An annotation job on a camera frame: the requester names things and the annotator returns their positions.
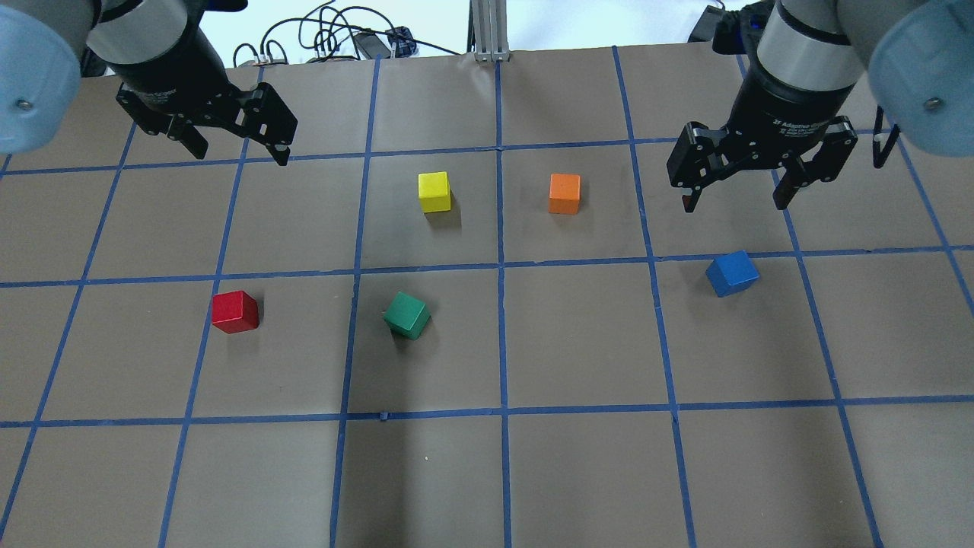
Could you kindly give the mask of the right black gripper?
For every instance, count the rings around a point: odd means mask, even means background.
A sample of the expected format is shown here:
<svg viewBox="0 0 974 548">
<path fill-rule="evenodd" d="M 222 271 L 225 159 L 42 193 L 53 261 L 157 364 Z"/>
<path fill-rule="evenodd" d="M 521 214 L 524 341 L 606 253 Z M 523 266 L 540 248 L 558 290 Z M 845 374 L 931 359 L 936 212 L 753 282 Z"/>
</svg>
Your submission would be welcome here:
<svg viewBox="0 0 974 548">
<path fill-rule="evenodd" d="M 747 73 L 727 122 L 719 129 L 686 123 L 667 159 L 669 183 L 681 190 L 686 214 L 704 188 L 742 170 L 786 169 L 772 194 L 779 211 L 808 184 L 835 180 L 858 140 L 839 114 L 852 89 L 808 91 L 765 72 Z"/>
</svg>

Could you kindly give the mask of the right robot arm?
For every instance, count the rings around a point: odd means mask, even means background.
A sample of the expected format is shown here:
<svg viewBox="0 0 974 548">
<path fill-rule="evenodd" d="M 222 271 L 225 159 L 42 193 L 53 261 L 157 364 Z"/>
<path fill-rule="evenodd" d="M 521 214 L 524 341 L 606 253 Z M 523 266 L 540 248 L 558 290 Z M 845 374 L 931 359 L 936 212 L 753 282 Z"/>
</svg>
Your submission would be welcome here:
<svg viewBox="0 0 974 548">
<path fill-rule="evenodd" d="M 786 209 L 800 190 L 834 180 L 855 149 L 841 115 L 866 78 L 877 102 L 882 167 L 899 135 L 929 154 L 972 155 L 970 1 L 759 1 L 724 11 L 711 39 L 749 67 L 727 122 L 689 122 L 667 160 L 670 184 L 695 211 L 709 185 L 745 170 L 783 169 L 773 193 Z"/>
</svg>

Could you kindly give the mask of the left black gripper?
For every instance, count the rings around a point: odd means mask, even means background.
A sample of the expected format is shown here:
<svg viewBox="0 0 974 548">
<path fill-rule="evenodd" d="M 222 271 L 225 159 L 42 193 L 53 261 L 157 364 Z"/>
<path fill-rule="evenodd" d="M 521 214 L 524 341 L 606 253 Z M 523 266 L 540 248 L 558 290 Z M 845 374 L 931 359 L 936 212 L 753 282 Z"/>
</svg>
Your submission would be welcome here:
<svg viewBox="0 0 974 548">
<path fill-rule="evenodd" d="M 271 84 L 233 84 L 202 31 L 186 30 L 166 52 L 116 65 L 116 73 L 123 83 L 116 100 L 146 134 L 164 134 L 204 160 L 209 144 L 199 128 L 225 129 L 272 149 L 275 163 L 288 166 L 297 117 Z"/>
</svg>

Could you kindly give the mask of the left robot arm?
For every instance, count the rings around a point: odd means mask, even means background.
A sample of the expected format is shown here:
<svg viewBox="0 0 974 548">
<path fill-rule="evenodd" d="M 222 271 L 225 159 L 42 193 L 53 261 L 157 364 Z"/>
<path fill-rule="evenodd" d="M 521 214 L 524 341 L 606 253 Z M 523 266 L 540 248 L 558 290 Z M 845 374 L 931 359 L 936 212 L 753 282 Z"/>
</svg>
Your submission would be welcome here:
<svg viewBox="0 0 974 548">
<path fill-rule="evenodd" d="M 53 139 L 93 53 L 119 76 L 116 100 L 137 127 L 165 135 L 198 159 L 219 128 L 263 145 L 285 166 L 296 116 L 271 84 L 233 84 L 199 25 L 208 11 L 246 1 L 4 1 L 1 4 L 1 149 Z"/>
</svg>

